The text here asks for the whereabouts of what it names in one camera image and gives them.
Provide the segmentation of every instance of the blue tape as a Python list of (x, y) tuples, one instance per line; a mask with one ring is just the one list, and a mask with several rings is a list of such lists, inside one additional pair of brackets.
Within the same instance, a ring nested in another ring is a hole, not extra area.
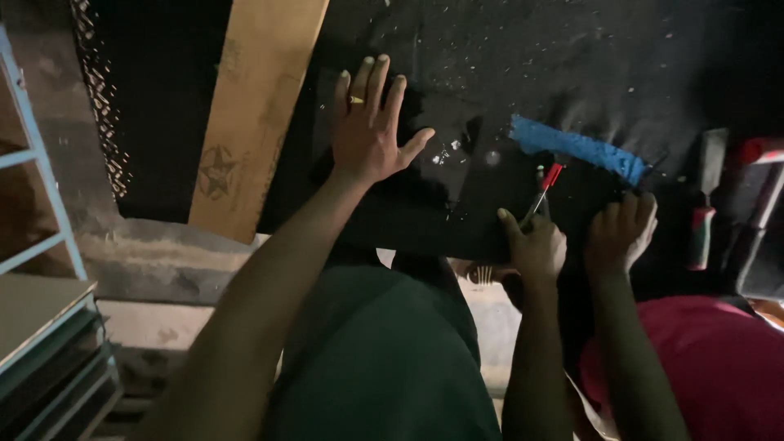
[(528, 155), (541, 151), (571, 155), (621, 175), (634, 187), (646, 167), (642, 159), (628, 151), (577, 133), (561, 132), (520, 115), (512, 115), (509, 137)]

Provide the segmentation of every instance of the green shirt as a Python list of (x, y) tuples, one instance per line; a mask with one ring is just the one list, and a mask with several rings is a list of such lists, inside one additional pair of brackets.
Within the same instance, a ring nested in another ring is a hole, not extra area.
[(464, 299), (330, 268), (292, 328), (264, 439), (500, 439), (479, 366)]

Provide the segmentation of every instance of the hand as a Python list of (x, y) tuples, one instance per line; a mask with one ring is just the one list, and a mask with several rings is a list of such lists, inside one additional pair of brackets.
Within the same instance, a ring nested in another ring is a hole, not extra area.
[(335, 88), (333, 172), (346, 173), (367, 188), (408, 167), (436, 133), (422, 129), (403, 148), (397, 147), (397, 119), (403, 104), (405, 76), (395, 78), (386, 106), (380, 108), (389, 66), (387, 55), (379, 55), (375, 60), (368, 56), (353, 83), (349, 73), (343, 71)]
[(520, 272), (526, 290), (535, 292), (542, 284), (555, 286), (566, 260), (566, 235), (538, 214), (531, 219), (533, 230), (527, 235), (520, 231), (508, 210), (499, 209), (498, 218), (509, 239), (512, 264)]
[(638, 198), (629, 191), (623, 197), (623, 203), (610, 203), (606, 210), (599, 212), (590, 226), (585, 250), (588, 276), (613, 270), (628, 274), (651, 243), (658, 223), (656, 209), (654, 195), (643, 193)]

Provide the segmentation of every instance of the pink shirt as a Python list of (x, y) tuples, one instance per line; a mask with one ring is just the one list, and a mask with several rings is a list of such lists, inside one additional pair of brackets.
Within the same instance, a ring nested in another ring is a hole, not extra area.
[[(784, 334), (710, 297), (646, 301), (637, 313), (694, 441), (784, 440)], [(595, 338), (579, 369), (586, 395), (607, 406)]]

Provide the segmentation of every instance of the printed star logo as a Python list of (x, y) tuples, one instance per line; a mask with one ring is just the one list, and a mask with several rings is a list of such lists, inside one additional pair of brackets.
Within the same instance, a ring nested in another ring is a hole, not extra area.
[(201, 157), (199, 167), (199, 190), (212, 200), (229, 194), (237, 161), (231, 160), (231, 153), (223, 146), (210, 148)]

